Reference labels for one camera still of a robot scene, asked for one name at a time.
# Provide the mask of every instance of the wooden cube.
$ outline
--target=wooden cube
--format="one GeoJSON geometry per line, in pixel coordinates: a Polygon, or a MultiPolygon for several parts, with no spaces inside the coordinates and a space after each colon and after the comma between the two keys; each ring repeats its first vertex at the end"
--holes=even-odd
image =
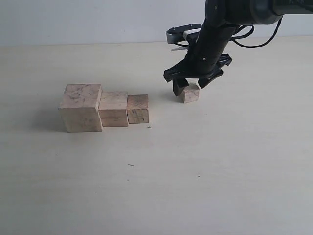
{"type": "Polygon", "coordinates": [[[129,95],[127,116],[129,124],[149,123],[149,98],[147,94],[129,95]]]}
{"type": "Polygon", "coordinates": [[[200,88],[197,84],[193,83],[186,87],[180,97],[183,103],[190,103],[199,100],[200,88]]]}
{"type": "Polygon", "coordinates": [[[68,132],[102,131],[100,84],[67,85],[59,111],[68,132]]]}
{"type": "Polygon", "coordinates": [[[99,113],[104,127],[126,127],[127,92],[103,92],[99,113]]]}

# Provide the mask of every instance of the wood grain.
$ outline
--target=wood grain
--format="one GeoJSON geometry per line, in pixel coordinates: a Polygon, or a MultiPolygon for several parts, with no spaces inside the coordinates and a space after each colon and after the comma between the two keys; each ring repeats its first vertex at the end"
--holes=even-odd
{"type": "Polygon", "coordinates": [[[199,94],[200,94],[200,88],[196,83],[190,84],[188,87],[186,87],[180,97],[183,101],[183,103],[191,103],[199,100],[199,94]]]}
{"type": "Polygon", "coordinates": [[[103,92],[99,113],[104,127],[127,127],[127,92],[103,92]]]}
{"type": "Polygon", "coordinates": [[[129,124],[149,123],[149,97],[147,94],[129,95],[127,116],[129,124]]]}
{"type": "Polygon", "coordinates": [[[98,106],[100,84],[67,85],[59,111],[68,132],[102,131],[98,106]]]}

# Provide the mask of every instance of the robotic arm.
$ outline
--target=robotic arm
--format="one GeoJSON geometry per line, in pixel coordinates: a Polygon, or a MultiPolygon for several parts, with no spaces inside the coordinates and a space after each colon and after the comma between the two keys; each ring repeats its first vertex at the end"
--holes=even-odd
{"type": "Polygon", "coordinates": [[[188,52],[181,62],[164,72],[164,78],[173,81],[176,96],[189,86],[187,78],[198,79],[199,86],[204,88],[223,75],[224,65],[230,65],[231,57],[222,54],[229,41],[246,48],[265,46],[275,37],[283,15],[312,13],[313,0],[206,0],[203,25],[190,24],[166,32],[168,43],[188,47],[188,52]],[[254,24],[275,22],[278,22],[275,33],[262,45],[249,47],[236,41],[251,35],[254,24]],[[249,33],[233,37],[248,26],[252,26],[249,33]]]}

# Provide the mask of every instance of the white table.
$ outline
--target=white table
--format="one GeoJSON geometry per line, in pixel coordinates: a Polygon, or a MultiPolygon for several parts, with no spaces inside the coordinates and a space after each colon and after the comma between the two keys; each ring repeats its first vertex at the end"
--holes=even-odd
{"type": "Polygon", "coordinates": [[[0,234],[313,234],[312,42],[230,43],[186,105],[165,43],[0,47],[0,234]],[[151,123],[65,133],[72,83],[149,94],[151,123]]]}

